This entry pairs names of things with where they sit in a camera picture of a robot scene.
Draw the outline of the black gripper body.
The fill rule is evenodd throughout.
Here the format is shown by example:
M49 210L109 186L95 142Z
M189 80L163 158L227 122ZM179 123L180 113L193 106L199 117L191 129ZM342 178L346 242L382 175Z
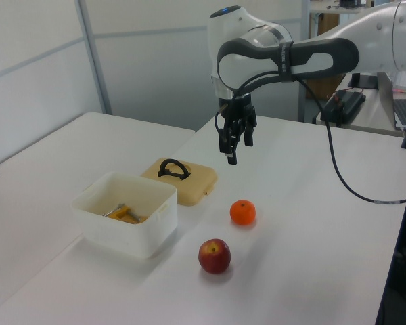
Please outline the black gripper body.
M252 127L257 126L256 114L252 105L251 95L243 95L235 99L219 98L219 112L225 119L224 126L230 128L234 122L244 120Z

